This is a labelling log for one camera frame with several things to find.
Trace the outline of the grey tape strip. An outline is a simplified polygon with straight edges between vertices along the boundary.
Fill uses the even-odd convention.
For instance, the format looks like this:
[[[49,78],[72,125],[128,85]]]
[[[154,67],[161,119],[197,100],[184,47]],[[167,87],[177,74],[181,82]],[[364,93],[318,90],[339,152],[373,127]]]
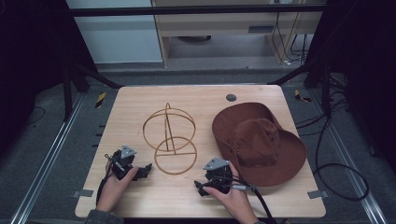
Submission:
[[[316,199],[316,198],[328,198],[329,193],[327,190],[313,190],[313,191],[308,191],[307,195],[310,199]]]
[[[93,195],[93,190],[91,190],[91,189],[75,190],[72,193],[73,198],[91,197],[92,195]]]

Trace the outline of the brown wide-brim hat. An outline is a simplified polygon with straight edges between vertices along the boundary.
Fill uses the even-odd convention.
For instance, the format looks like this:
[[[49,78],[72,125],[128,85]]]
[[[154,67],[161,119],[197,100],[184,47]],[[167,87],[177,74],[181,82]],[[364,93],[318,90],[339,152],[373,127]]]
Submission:
[[[293,179],[303,168],[307,149],[295,134],[284,130],[271,110],[260,103],[242,103],[221,110],[212,133],[223,159],[240,177],[258,187]]]

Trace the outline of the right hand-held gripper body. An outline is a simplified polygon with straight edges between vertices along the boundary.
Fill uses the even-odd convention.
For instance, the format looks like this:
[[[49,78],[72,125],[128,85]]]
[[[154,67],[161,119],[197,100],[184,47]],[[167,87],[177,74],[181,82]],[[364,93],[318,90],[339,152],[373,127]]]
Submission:
[[[220,158],[211,159],[205,166],[207,182],[203,187],[209,187],[227,194],[233,183],[233,172],[230,162]]]

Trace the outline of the dark curtain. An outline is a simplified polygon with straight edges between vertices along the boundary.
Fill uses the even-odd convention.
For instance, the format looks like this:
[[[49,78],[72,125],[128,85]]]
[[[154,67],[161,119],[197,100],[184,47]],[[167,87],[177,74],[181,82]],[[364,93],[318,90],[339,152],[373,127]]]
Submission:
[[[63,82],[56,33],[77,63],[96,66],[72,17],[46,16],[66,0],[0,0],[0,158],[10,151],[35,107],[36,96]]]
[[[396,0],[327,0],[307,60],[321,57],[396,174]]]

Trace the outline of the aluminium floor rail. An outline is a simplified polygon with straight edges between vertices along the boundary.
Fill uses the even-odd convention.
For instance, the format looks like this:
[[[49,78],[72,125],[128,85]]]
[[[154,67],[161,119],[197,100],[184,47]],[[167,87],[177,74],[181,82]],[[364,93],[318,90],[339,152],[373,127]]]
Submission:
[[[324,124],[319,131],[318,142],[315,149],[315,169],[313,171],[313,174],[316,175],[321,183],[337,197],[340,197],[346,201],[361,203],[371,224],[389,224],[374,194],[371,192],[371,188],[369,187],[367,179],[359,171],[356,162],[352,160],[350,154],[347,152],[346,145],[341,140],[339,132],[335,129],[335,126],[332,124],[331,120],[325,116],[321,108],[321,100],[319,95],[316,92],[312,91],[311,96],[314,105],[318,109],[318,112],[323,118],[325,118]],[[325,164],[319,163],[319,149],[322,143],[322,138],[325,134],[330,137],[330,140],[334,145],[335,152],[340,160],[339,162]],[[337,191],[331,189],[328,184],[323,180],[321,173],[326,168],[333,167],[341,167],[345,170],[348,180],[357,195],[356,198],[348,198],[347,196],[342,196]]]
[[[68,119],[66,119],[53,140],[49,151],[40,165],[35,178],[30,188],[25,193],[23,200],[12,216],[9,224],[25,224],[28,217],[30,216],[32,209],[40,195],[44,185],[48,179],[48,176],[52,170],[54,163],[56,162],[59,153],[61,152],[64,142],[69,135],[69,132],[75,123],[78,113],[81,109],[81,105],[86,97],[85,93],[78,93],[76,101],[72,104],[72,111]]]

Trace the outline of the beige wooden desk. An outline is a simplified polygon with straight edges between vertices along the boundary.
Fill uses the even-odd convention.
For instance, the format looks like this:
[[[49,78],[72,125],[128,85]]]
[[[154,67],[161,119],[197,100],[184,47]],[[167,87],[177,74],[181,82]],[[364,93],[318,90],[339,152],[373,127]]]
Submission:
[[[217,5],[324,4],[326,0],[150,0],[155,7]],[[170,41],[176,36],[264,35],[278,63],[291,55],[292,39],[312,35],[318,27],[319,12],[220,13],[196,15],[157,15],[157,33],[163,61],[168,62]]]

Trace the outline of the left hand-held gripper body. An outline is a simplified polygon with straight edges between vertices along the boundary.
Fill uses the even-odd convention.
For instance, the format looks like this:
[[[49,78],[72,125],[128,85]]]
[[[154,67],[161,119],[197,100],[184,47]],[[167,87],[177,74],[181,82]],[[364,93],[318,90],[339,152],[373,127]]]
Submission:
[[[123,145],[111,157],[111,171],[118,180],[122,180],[133,168],[132,163],[137,153],[135,149]]]

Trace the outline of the person's left hand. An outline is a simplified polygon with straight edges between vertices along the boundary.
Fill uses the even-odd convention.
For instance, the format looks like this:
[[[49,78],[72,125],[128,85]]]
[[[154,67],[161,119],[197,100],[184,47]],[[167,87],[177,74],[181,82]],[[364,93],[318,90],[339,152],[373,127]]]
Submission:
[[[137,171],[138,167],[132,168],[122,180],[118,180],[114,175],[110,176],[102,187],[96,210],[111,212],[132,184]]]

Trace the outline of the black metal stand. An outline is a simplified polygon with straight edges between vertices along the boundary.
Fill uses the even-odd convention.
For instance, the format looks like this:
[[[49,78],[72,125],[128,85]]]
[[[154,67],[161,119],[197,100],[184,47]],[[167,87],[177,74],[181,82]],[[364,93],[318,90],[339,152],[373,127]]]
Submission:
[[[268,82],[268,85],[283,85],[288,80],[299,76],[302,73],[307,73],[307,77],[304,80],[304,86],[308,89],[314,88],[321,82],[321,108],[327,118],[331,116],[331,105],[330,105],[330,66],[322,60],[315,59],[300,67],[294,69],[285,76]]]
[[[78,92],[87,92],[90,89],[90,85],[85,76],[92,77],[111,89],[121,88],[121,84],[101,76],[97,71],[93,71],[81,64],[69,63],[63,70],[64,121],[67,121],[73,112],[71,84],[74,84]]]

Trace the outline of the black horizontal bar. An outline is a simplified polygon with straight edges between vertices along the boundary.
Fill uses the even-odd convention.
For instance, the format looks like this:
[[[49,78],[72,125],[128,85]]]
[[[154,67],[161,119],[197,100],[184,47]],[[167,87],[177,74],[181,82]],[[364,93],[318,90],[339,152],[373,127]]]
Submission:
[[[273,13],[273,12],[319,12],[325,4],[286,5],[238,5],[238,6],[189,6],[189,7],[116,7],[77,8],[66,13],[73,17],[189,15],[220,13]]]

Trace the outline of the gold wire hat stand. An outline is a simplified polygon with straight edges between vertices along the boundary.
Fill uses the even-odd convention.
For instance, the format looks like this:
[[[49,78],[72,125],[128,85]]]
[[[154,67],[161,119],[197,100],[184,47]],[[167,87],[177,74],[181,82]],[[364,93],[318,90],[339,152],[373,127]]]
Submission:
[[[157,168],[168,175],[188,172],[196,163],[198,150],[193,143],[196,134],[193,117],[166,103],[145,120],[143,138],[151,147]]]

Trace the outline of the person's right hand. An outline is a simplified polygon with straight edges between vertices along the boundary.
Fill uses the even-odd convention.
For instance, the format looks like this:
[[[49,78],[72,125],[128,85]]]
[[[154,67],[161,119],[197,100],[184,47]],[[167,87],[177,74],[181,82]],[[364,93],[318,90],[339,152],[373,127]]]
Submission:
[[[227,212],[237,221],[240,217],[256,217],[248,200],[248,196],[243,190],[230,189],[227,194],[209,187],[204,187],[204,190],[217,199],[225,207]]]

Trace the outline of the white cabinet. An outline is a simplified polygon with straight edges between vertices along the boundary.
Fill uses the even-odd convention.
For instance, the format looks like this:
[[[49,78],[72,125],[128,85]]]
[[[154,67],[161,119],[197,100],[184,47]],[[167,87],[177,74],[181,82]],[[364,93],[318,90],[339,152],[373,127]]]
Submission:
[[[66,0],[71,9],[151,7],[150,0]],[[96,64],[161,63],[154,17],[75,17]]]

